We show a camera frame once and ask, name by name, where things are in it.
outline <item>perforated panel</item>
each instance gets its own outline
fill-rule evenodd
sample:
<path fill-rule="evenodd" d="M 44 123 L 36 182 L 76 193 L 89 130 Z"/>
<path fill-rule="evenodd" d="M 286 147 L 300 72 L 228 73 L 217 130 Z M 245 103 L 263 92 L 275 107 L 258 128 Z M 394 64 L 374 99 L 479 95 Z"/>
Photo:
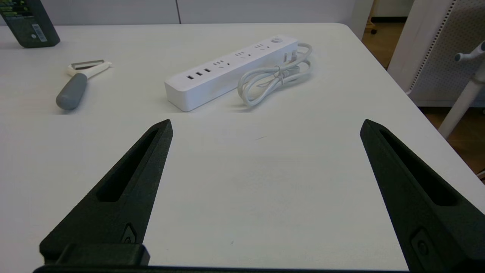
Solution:
<path fill-rule="evenodd" d="M 458 52 L 470 52 L 485 40 L 485 1 L 453 1 L 417 71 L 409 95 L 414 101 L 443 101 L 453 104 L 483 57 L 457 63 Z M 485 94 L 477 98 L 485 106 Z"/>

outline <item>white power cord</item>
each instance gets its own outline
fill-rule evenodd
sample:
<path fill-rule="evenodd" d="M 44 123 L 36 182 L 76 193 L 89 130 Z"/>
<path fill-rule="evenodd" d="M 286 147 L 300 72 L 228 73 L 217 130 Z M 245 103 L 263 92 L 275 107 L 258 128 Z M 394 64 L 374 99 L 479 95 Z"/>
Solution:
<path fill-rule="evenodd" d="M 310 74 L 312 67 L 310 61 L 307 59 L 312 52 L 312 47 L 311 45 L 305 43 L 298 43 L 298 46 L 307 48 L 308 50 L 301 57 L 297 57 L 296 60 L 292 58 L 280 66 L 254 69 L 242 76 L 238 82 L 238 93 L 247 106 L 254 106 L 260 103 L 264 97 L 271 94 L 271 92 L 276 90 L 278 87 L 294 81 L 304 75 Z M 300 63 L 307 64 L 308 69 L 304 72 L 300 72 L 300 67 L 298 66 Z M 267 85 L 266 89 L 255 98 L 249 97 L 249 90 L 251 90 L 253 85 L 259 80 L 269 76 L 274 76 L 275 78 L 265 83 Z"/>

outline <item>power outlet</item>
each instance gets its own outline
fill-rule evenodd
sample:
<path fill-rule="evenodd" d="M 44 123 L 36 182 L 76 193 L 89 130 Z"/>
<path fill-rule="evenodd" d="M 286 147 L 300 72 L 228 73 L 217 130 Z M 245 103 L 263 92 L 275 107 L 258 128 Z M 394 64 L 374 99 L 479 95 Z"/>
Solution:
<path fill-rule="evenodd" d="M 165 81 L 167 99 L 191 111 L 237 87 L 249 70 L 281 65 L 296 56 L 298 40 L 277 35 L 179 73 Z"/>

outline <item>table surface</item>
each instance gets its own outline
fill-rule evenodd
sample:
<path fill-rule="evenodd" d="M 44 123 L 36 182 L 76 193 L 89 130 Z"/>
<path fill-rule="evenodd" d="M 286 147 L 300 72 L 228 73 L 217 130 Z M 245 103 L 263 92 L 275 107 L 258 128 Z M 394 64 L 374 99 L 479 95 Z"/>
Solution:
<path fill-rule="evenodd" d="M 59 26 L 22 49 L 0 27 L 0 268 L 31 272 L 40 241 L 154 123 L 174 138 L 144 244 L 151 265 L 407 266 L 359 137 L 388 127 L 482 212 L 485 187 L 346 26 Z M 235 90 L 184 113 L 169 76 L 275 34 L 313 46 L 312 76 L 248 109 Z M 104 59 L 82 105 L 55 98 L 68 64 Z"/>

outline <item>wooden floor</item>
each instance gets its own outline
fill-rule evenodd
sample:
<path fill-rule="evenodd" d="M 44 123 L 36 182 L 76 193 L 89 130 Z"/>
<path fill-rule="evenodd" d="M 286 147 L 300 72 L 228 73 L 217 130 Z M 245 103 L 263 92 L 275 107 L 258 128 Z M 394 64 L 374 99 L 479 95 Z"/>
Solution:
<path fill-rule="evenodd" d="M 364 33 L 362 42 L 385 68 L 389 66 L 404 23 L 376 23 L 377 33 Z M 438 128 L 450 108 L 420 108 Z M 485 169 L 485 115 L 481 108 L 470 108 L 448 138 L 448 143 L 475 173 Z"/>

